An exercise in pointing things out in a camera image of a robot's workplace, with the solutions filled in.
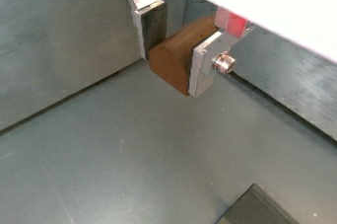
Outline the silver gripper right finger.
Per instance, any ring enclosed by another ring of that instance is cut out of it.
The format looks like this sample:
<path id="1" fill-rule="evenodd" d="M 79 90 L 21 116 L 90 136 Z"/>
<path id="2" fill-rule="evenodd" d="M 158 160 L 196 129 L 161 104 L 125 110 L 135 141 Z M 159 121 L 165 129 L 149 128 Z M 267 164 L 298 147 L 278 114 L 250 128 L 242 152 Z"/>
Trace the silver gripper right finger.
<path id="1" fill-rule="evenodd" d="M 235 59 L 228 55 L 230 48 L 255 27 L 244 18 L 220 7 L 214 14 L 214 25 L 216 31 L 191 53 L 187 93 L 192 97 L 198 97 L 211 86 L 215 72 L 231 72 Z"/>

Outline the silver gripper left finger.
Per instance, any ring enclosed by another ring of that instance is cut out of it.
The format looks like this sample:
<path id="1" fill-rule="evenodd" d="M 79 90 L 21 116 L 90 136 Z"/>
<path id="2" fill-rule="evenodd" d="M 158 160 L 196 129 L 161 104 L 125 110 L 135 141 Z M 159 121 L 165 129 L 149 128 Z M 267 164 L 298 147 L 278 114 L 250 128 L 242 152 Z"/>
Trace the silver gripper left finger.
<path id="1" fill-rule="evenodd" d="M 138 32 L 139 50 L 147 59 L 149 50 L 166 38 L 167 4 L 163 0 L 127 0 Z"/>

